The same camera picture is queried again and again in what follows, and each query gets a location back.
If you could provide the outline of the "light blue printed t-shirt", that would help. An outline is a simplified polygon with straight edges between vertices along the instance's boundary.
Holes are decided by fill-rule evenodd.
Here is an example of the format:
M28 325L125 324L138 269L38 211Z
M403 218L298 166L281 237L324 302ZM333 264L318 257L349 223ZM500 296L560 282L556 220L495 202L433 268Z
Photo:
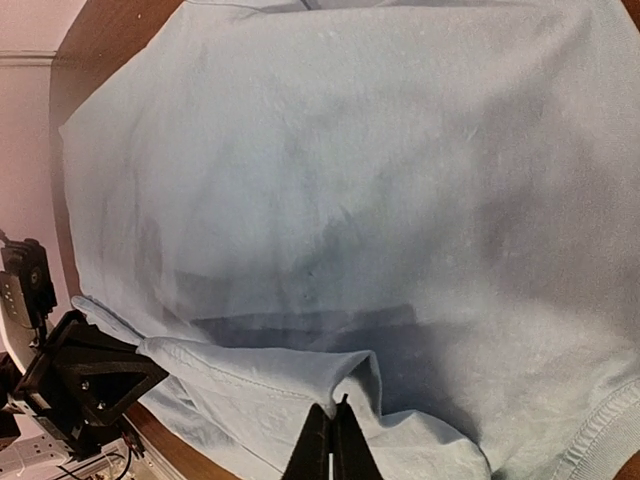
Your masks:
M639 448L639 32L619 1L187 1L60 130L74 305L242 479L313 405L386 479Z

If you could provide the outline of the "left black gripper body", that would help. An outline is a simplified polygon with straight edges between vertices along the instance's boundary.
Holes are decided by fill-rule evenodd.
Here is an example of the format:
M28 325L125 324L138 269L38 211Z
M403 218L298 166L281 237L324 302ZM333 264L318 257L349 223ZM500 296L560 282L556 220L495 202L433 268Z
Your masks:
M91 425L79 404L54 375L51 356L37 354L34 365L21 373L8 352L1 353L2 427L15 426L17 414L31 417L73 458L89 458L120 438L120 418L112 425Z

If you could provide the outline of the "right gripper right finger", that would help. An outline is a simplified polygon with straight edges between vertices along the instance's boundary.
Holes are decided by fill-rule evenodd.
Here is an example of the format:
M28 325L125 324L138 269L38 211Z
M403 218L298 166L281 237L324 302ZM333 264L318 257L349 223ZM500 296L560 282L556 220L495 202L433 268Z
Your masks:
M330 429L331 479L382 480L371 450L344 394Z

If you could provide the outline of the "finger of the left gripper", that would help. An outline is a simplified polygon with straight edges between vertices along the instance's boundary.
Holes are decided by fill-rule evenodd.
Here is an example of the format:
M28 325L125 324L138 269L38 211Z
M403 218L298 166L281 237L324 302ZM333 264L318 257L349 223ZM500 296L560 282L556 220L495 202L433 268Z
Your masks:
M46 352L54 375L91 425L112 425L168 372L133 344L102 332L72 310L51 332Z

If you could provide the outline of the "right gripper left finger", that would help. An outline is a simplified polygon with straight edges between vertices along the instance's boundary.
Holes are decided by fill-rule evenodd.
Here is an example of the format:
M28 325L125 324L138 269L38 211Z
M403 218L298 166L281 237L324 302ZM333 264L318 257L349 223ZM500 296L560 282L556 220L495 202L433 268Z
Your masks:
M317 404L308 415L283 473L283 480L328 480L331 419Z

